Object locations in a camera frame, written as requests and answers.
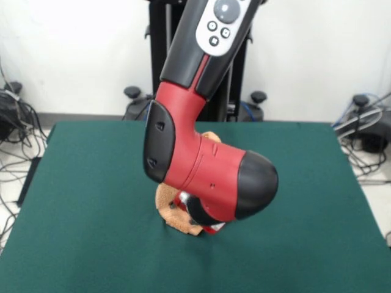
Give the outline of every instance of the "table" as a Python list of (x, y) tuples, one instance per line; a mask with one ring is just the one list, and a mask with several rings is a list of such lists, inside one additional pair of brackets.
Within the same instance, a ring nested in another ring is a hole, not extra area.
[(270, 207), (216, 236), (182, 235), (155, 211), (143, 123), (59, 123), (0, 259), (4, 292), (391, 288), (391, 253), (329, 126), (197, 127), (275, 163)]

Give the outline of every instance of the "green tablecloth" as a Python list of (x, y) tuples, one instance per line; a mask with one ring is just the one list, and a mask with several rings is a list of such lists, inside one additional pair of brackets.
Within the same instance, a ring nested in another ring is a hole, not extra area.
[(216, 236), (181, 234), (155, 210), (143, 123), (59, 123), (0, 258), (0, 291), (390, 292), (391, 253), (329, 126), (197, 127), (275, 163), (270, 207)]

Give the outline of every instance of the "gray control button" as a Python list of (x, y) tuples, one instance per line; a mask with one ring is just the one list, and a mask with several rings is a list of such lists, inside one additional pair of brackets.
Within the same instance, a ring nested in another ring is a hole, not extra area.
[(217, 23), (215, 21), (210, 21), (208, 23), (208, 29), (211, 31), (211, 32), (214, 32), (216, 29), (217, 29)]
[(223, 38), (229, 38), (231, 35), (231, 31), (227, 29), (226, 27), (221, 30), (221, 36)]
[(212, 37), (210, 37), (210, 39), (209, 39), (209, 44), (210, 44), (211, 46), (216, 47), (216, 46), (219, 44), (219, 38), (217, 38), (215, 35), (212, 36)]
[(214, 14), (223, 23), (234, 23), (240, 16), (238, 0), (217, 0), (214, 5)]

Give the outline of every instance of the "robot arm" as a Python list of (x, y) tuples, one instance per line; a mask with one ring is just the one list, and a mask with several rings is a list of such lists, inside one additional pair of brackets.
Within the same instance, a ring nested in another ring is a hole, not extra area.
[(265, 157), (202, 137), (199, 113), (244, 41), (261, 0), (188, 0), (148, 115), (144, 170), (158, 183), (190, 194), (200, 225), (243, 219), (277, 192)]

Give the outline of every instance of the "tan object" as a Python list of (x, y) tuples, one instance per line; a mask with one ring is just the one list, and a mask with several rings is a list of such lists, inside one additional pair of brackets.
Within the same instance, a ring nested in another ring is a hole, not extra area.
[[(213, 132), (206, 132), (202, 135), (214, 140), (215, 142), (221, 142), (220, 138)], [(160, 184), (156, 190), (156, 208), (169, 226), (181, 231), (182, 233), (197, 236), (201, 233), (202, 227), (200, 225), (190, 224), (191, 218), (187, 212), (182, 211), (178, 207), (174, 209), (170, 207), (170, 204), (177, 193), (177, 189), (164, 183)]]

